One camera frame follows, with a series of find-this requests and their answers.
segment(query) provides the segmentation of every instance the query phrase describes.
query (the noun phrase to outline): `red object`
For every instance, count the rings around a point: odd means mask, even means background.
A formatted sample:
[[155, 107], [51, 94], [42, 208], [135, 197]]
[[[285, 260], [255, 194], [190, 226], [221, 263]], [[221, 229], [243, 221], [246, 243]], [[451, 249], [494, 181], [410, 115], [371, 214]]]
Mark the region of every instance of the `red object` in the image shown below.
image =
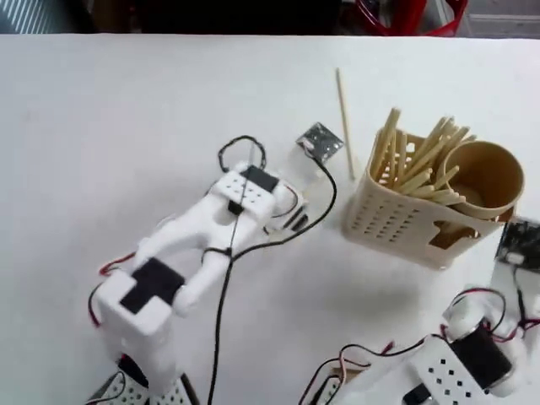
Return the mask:
[[383, 36], [454, 36], [462, 21], [467, 0], [445, 0], [454, 12], [454, 19], [442, 27], [418, 34], [420, 20], [424, 14], [427, 0], [396, 0], [395, 11], [390, 27], [385, 27], [366, 7], [364, 0], [356, 0], [359, 19], [366, 30], [374, 35]]
[[113, 260], [112, 262], [108, 262], [100, 269], [100, 276], [109, 277], [111, 275], [111, 269], [113, 266], [115, 266], [116, 264], [124, 263], [129, 259], [132, 259], [133, 257], [135, 257], [134, 251], [132, 251], [129, 255], [120, 257], [119, 259]]

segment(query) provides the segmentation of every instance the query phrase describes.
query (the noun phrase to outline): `bracket with holes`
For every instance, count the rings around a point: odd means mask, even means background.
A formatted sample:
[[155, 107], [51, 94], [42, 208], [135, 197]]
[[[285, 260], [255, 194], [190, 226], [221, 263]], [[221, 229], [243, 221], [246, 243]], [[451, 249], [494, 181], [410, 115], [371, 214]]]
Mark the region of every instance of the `bracket with holes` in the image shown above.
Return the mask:
[[169, 392], [161, 396], [155, 396], [150, 395], [147, 388], [138, 384], [129, 375], [125, 373], [124, 375], [126, 377], [124, 391], [122, 391], [123, 377], [121, 374], [118, 374], [111, 380], [105, 392], [93, 399], [112, 398], [118, 395], [118, 392], [121, 392], [119, 397], [99, 403], [104, 405], [194, 405], [190, 401], [180, 378], [175, 381], [174, 386]]

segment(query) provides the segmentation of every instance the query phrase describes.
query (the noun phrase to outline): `wooden chopstick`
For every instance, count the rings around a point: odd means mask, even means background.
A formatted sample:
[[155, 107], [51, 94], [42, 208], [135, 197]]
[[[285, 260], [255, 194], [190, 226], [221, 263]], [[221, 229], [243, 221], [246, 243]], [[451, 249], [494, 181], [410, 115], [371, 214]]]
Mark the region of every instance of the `wooden chopstick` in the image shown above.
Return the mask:
[[435, 188], [433, 186], [421, 186], [416, 190], [413, 190], [408, 195], [416, 198], [426, 198], [429, 194], [433, 193]]
[[378, 174], [381, 170], [382, 161], [385, 158], [386, 151], [388, 150], [388, 145], [391, 141], [391, 136], [394, 134], [396, 130], [397, 120], [399, 119], [399, 116], [401, 114], [401, 111], [397, 108], [392, 108], [390, 111], [390, 114], [388, 115], [388, 118], [386, 119], [385, 126], [381, 130], [381, 134], [378, 138], [378, 143], [380, 143], [380, 148], [375, 148], [375, 150], [379, 149], [377, 151], [377, 155], [375, 157], [374, 165], [373, 165], [373, 171], [372, 173]]
[[337, 92], [339, 94], [339, 105], [341, 107], [341, 119], [343, 122], [343, 133], [345, 134], [345, 148], [347, 149], [348, 173], [351, 180], [356, 180], [357, 176], [354, 170], [353, 149], [351, 146], [351, 137], [348, 132], [347, 105], [345, 104], [345, 95], [343, 93], [341, 71], [339, 70], [339, 67], [336, 69], [336, 80]]
[[459, 166], [454, 166], [451, 168], [451, 170], [447, 171], [439, 180], [437, 180], [433, 187], [435, 187], [435, 190], [439, 190], [441, 187], [443, 187], [448, 181], [451, 180], [452, 177], [454, 177], [457, 172], [459, 171]]
[[397, 162], [397, 180], [394, 186], [399, 186], [402, 183], [405, 163], [407, 162], [407, 133], [399, 130], [397, 133], [399, 133], [399, 161]]
[[402, 194], [409, 194], [410, 192], [413, 192], [414, 190], [422, 186], [427, 180], [429, 180], [429, 178], [431, 177], [431, 173], [433, 173], [433, 169], [431, 168], [424, 170], [422, 173], [417, 174], [411, 180], [399, 186], [399, 188], [397, 188], [397, 191]]

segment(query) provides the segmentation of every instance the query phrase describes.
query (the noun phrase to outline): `floor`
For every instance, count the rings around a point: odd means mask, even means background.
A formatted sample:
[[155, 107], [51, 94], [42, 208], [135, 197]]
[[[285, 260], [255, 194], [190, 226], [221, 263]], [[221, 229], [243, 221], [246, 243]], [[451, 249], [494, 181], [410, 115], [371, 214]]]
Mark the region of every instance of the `floor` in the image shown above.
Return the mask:
[[[451, 19], [448, 8], [444, 15]], [[469, 0], [457, 36], [540, 39], [540, 0]]]

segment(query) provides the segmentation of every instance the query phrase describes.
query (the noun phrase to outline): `chopstick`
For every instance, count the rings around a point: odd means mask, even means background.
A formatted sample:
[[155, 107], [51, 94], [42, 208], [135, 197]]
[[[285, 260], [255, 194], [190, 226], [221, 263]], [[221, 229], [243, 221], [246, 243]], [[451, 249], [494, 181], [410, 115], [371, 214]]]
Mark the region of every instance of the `chopstick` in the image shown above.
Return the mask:
[[407, 161], [407, 133], [399, 131], [399, 161], [397, 162], [397, 180], [395, 186], [399, 186], [405, 173], [405, 163]]
[[374, 160], [375, 163], [373, 164], [372, 173], [378, 174], [381, 169], [382, 160], [385, 157], [386, 150], [388, 149], [388, 145], [391, 141], [391, 137], [395, 134], [397, 120], [399, 119], [400, 115], [400, 110], [398, 110], [397, 108], [392, 108], [390, 114], [388, 115], [388, 118], [386, 119], [385, 126], [382, 128], [381, 133], [379, 134], [379, 137], [377, 139], [377, 143], [379, 145], [377, 148], [375, 148], [376, 157]]
[[454, 166], [451, 170], [447, 171], [439, 180], [434, 183], [433, 187], [435, 190], [439, 190], [441, 187], [443, 187], [448, 181], [451, 180], [452, 177], [457, 174], [458, 171], [459, 166]]
[[397, 191], [402, 194], [409, 194], [410, 192], [413, 192], [414, 190], [422, 186], [427, 180], [429, 180], [429, 178], [431, 177], [431, 173], [433, 173], [433, 169], [431, 168], [424, 170], [422, 173], [419, 173], [411, 180], [398, 187]]
[[356, 180], [356, 172], [354, 170], [354, 159], [353, 159], [353, 150], [351, 147], [351, 137], [348, 132], [348, 117], [347, 117], [347, 105], [345, 103], [345, 95], [343, 92], [342, 80], [341, 80], [341, 71], [339, 67], [336, 69], [336, 80], [337, 80], [337, 92], [339, 94], [339, 105], [341, 107], [341, 119], [343, 122], [343, 133], [345, 134], [345, 148], [347, 149], [347, 162], [348, 162], [348, 173], [351, 180]]

